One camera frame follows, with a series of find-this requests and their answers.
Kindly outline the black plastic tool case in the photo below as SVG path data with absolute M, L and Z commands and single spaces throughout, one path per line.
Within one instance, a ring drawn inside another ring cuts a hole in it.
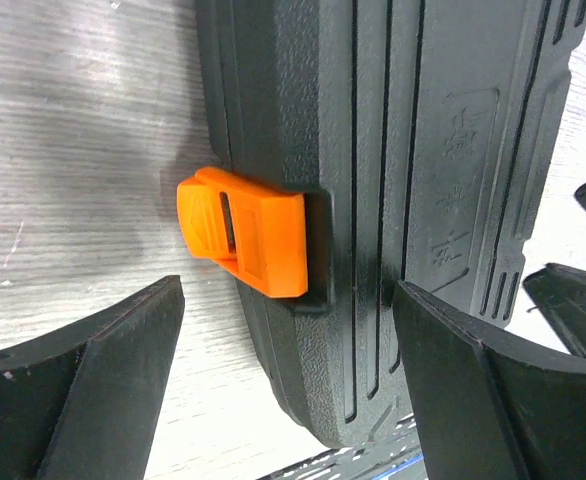
M 236 280 L 280 407 L 319 442 L 411 411 L 398 282 L 509 322 L 586 1 L 199 1 L 210 145 L 189 252 Z

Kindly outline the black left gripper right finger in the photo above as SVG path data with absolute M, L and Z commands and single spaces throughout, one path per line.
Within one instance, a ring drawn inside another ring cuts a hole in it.
M 586 359 L 397 284 L 393 318 L 431 479 L 586 479 Z

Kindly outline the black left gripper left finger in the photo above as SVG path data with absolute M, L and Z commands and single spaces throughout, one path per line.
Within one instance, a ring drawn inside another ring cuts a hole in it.
M 0 479 L 143 478 L 184 307 L 166 276 L 0 350 Z

